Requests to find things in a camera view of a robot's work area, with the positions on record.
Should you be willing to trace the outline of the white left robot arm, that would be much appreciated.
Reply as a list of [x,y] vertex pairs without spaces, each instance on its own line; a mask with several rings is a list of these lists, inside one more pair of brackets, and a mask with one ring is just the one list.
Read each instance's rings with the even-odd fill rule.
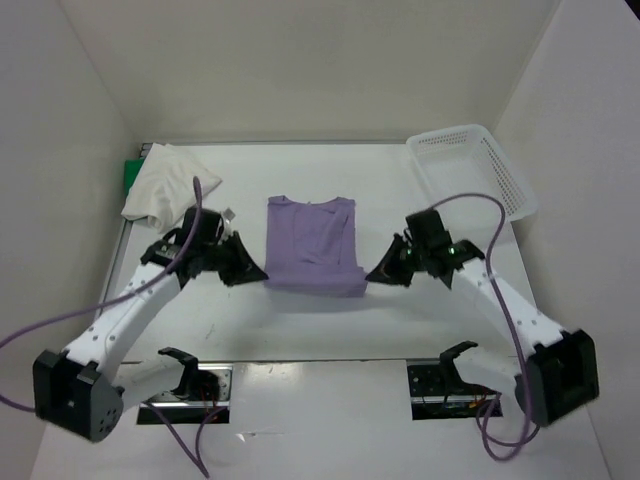
[[217,273],[228,287],[268,278],[238,233],[190,246],[155,242],[142,255],[119,304],[104,310],[60,352],[45,350],[36,358],[36,416],[97,443],[124,412],[160,393],[180,400],[194,396],[205,375],[190,353],[164,347],[130,369],[121,364],[150,322],[202,272]]

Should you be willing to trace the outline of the cream white t shirt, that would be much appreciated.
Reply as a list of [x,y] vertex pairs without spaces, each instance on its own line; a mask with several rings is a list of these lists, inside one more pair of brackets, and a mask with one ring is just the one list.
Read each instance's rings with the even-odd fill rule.
[[122,217],[129,221],[146,219],[156,232],[168,232],[195,205],[194,178],[200,182],[202,196],[222,183],[191,153],[170,144],[153,143],[126,196]]

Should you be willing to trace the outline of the lavender t shirt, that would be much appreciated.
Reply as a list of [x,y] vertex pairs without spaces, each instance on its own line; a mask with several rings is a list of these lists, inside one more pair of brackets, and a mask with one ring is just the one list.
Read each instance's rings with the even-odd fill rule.
[[367,281],[356,257],[355,207],[354,200],[344,197],[323,203],[269,198],[266,286],[306,295],[363,297]]

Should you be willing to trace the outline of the green t shirt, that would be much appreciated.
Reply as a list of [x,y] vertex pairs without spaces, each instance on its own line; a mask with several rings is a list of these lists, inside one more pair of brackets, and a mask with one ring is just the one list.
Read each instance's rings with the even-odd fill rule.
[[130,192],[130,189],[132,188],[143,164],[144,164],[145,159],[144,158],[138,158],[138,159],[127,159],[124,162],[124,170],[123,170],[123,188],[124,188],[124,194],[128,195]]

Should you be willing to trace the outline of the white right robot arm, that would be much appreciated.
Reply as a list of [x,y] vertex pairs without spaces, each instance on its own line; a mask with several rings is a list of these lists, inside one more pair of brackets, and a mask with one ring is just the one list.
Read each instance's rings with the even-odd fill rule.
[[600,393],[595,342],[584,330],[566,330],[502,279],[472,242],[422,249],[401,235],[368,274],[370,283],[410,286],[417,273],[438,279],[466,300],[506,339],[510,360],[466,340],[439,356],[446,393],[485,386],[517,402],[535,425],[548,427],[596,400]]

